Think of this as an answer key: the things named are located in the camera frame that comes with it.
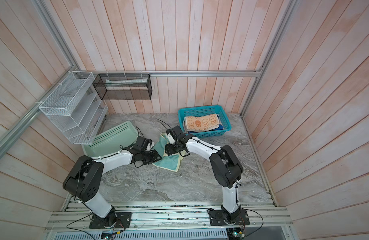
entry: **teal towel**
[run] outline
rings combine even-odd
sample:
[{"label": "teal towel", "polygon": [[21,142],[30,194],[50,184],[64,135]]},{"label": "teal towel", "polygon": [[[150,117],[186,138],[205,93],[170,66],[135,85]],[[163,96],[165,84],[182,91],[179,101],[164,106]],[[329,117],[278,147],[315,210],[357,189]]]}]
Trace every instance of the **teal towel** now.
[{"label": "teal towel", "polygon": [[180,156],[179,153],[168,156],[166,152],[164,151],[164,146],[166,146],[166,144],[168,143],[170,142],[166,138],[166,134],[161,133],[159,137],[159,141],[155,144],[153,149],[155,149],[159,153],[159,155],[162,156],[162,160],[159,160],[156,163],[153,163],[153,165],[156,167],[160,167],[160,168],[173,171],[173,172],[177,172],[183,157]]}]

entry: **black mounting plate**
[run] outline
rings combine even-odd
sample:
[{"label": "black mounting plate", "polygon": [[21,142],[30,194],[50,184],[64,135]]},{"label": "black mounting plate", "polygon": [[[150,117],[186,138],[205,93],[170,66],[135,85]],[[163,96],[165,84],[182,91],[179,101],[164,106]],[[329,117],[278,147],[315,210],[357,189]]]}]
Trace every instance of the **black mounting plate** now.
[{"label": "black mounting plate", "polygon": [[[222,210],[210,210],[210,214],[214,216],[210,217],[211,226],[230,225],[223,220]],[[247,215],[247,211],[245,209],[241,209],[239,215],[233,221],[231,221],[231,223],[232,223],[231,225],[241,225],[241,226],[243,226],[243,224],[245,224],[246,226],[249,225],[250,221]]]},{"label": "black mounting plate", "polygon": [[[115,220],[115,228],[129,228],[131,221],[131,213],[130,212],[117,212],[116,213],[116,220]],[[99,229],[105,228],[100,221],[95,218],[95,215],[92,216],[92,220],[89,226],[90,229]]]}]

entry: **black wire mesh basket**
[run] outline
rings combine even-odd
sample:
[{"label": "black wire mesh basket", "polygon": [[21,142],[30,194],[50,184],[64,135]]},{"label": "black wire mesh basket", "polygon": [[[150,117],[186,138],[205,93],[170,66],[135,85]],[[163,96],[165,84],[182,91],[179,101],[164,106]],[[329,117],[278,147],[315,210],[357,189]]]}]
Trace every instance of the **black wire mesh basket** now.
[{"label": "black wire mesh basket", "polygon": [[151,100],[149,74],[101,73],[93,85],[102,100]]}]

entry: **bear print towel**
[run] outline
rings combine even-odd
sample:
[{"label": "bear print towel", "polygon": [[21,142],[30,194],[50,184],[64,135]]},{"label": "bear print towel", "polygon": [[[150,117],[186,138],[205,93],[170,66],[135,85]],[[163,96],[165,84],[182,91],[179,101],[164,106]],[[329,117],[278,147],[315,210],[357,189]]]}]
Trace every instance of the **bear print towel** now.
[{"label": "bear print towel", "polygon": [[203,117],[184,117],[187,131],[206,132],[219,127],[219,119],[216,113]]}]

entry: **robotic arm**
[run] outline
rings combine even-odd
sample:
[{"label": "robotic arm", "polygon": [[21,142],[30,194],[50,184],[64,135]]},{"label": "robotic arm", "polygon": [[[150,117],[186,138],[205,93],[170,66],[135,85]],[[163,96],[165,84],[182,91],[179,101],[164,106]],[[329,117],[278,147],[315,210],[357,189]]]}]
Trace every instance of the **robotic arm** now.
[{"label": "robotic arm", "polygon": [[[185,150],[187,153],[196,153],[210,160],[215,179],[222,186],[223,204],[222,210],[216,211],[218,219],[210,218],[212,225],[234,224],[238,216],[245,214],[245,210],[238,206],[238,191],[236,189],[243,167],[230,146],[215,146],[200,140],[199,138],[182,132],[179,126],[168,129],[167,137],[170,144],[165,146],[165,152],[172,155]],[[90,228],[113,228],[121,218],[120,213],[115,213],[111,206],[98,192],[102,174],[122,165],[135,164],[142,161],[142,165],[151,164],[161,160],[156,150],[152,150],[153,142],[150,139],[138,137],[135,144],[107,156],[90,158],[81,156],[70,171],[63,183],[63,188],[81,201],[94,213]],[[126,214],[122,223],[129,226],[131,213]]]}]

